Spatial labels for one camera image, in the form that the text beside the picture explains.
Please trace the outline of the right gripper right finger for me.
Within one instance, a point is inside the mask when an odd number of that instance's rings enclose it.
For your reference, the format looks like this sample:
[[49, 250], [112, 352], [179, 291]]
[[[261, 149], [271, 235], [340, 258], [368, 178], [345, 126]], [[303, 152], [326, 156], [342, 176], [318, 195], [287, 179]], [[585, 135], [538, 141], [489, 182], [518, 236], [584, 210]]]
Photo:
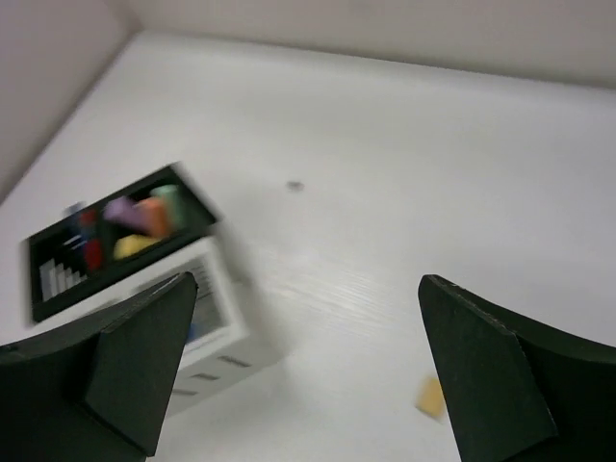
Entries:
[[439, 275], [418, 299], [461, 460], [614, 460], [614, 347]]

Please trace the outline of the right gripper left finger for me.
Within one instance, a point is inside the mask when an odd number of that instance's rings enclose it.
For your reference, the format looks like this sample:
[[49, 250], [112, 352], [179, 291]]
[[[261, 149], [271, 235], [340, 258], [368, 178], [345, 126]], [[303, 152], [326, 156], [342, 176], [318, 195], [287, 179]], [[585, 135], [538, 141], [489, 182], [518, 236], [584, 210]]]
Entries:
[[1, 347], [4, 461], [144, 461], [155, 454], [188, 339], [189, 272]]

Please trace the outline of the yellow highlighter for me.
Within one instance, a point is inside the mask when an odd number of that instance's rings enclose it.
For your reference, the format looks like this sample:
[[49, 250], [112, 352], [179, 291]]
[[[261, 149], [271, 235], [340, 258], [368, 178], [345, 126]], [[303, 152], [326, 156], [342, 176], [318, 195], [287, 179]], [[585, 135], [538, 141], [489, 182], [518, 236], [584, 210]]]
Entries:
[[137, 254], [146, 248], [157, 244], [160, 240], [143, 235], [129, 235], [118, 239], [114, 246], [114, 259], [121, 260]]

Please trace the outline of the orange highlighter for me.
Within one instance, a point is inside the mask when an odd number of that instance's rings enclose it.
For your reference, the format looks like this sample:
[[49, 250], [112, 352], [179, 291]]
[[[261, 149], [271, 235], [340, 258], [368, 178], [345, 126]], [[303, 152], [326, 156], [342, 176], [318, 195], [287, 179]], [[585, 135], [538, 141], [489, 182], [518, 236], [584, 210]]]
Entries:
[[172, 234], [165, 203], [159, 197], [148, 197], [137, 203], [137, 210], [144, 219], [147, 234], [162, 239]]

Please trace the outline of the blue ballpoint pen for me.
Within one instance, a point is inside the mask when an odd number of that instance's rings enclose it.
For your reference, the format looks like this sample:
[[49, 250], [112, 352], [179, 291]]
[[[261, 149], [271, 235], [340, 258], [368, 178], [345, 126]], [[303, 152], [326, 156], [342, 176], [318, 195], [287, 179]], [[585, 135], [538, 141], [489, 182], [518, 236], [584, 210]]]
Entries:
[[76, 202], [65, 209], [65, 215], [69, 220], [69, 227], [73, 233], [70, 242], [76, 246], [81, 246], [88, 240], [87, 229], [82, 224], [82, 210], [84, 207], [84, 202]]

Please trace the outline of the green highlighter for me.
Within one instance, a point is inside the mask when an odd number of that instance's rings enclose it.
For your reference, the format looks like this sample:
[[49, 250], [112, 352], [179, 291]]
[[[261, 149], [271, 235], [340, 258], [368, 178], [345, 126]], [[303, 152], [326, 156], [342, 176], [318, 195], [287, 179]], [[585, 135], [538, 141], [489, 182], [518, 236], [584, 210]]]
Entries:
[[169, 184], [154, 188], [150, 191], [150, 194], [163, 202], [168, 222], [174, 230], [187, 226], [188, 219], [184, 199], [176, 185]]

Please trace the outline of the purple highlighter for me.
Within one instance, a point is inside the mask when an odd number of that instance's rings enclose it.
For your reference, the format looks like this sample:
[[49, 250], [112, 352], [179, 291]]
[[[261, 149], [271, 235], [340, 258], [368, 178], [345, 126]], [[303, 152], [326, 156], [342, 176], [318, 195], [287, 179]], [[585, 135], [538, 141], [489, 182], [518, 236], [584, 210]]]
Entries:
[[128, 196], [110, 200], [104, 207], [105, 220], [124, 226], [136, 232], [145, 232], [145, 218], [137, 203]]

